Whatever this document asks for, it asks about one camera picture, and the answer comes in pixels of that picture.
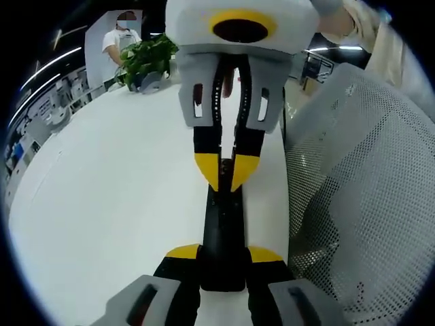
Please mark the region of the person's right hand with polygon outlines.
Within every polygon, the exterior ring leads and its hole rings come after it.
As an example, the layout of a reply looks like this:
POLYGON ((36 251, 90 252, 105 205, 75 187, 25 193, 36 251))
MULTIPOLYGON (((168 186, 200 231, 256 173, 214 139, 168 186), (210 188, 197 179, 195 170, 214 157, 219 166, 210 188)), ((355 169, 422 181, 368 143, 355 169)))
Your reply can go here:
POLYGON ((223 98, 229 98, 232 94, 233 89, 233 83, 234 83, 234 67, 229 66, 226 67, 224 72, 224 79, 222 84, 222 97, 223 98))

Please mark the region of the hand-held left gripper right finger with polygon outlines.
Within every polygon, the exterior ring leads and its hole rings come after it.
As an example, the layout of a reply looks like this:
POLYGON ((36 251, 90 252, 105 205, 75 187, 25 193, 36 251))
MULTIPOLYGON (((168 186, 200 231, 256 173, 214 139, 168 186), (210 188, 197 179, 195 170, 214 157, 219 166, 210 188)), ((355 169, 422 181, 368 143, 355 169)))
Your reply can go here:
POLYGON ((341 307, 305 278, 295 279, 281 256, 249 246, 248 308, 254 325, 340 325, 341 307))

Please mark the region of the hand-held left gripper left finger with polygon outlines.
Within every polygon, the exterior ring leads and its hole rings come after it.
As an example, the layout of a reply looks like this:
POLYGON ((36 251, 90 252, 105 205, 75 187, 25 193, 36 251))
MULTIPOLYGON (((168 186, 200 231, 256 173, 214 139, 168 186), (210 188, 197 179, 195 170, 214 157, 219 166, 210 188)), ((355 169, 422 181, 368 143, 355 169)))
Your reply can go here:
POLYGON ((199 244, 169 251, 153 275, 110 298, 93 325, 194 325, 200 306, 199 244))

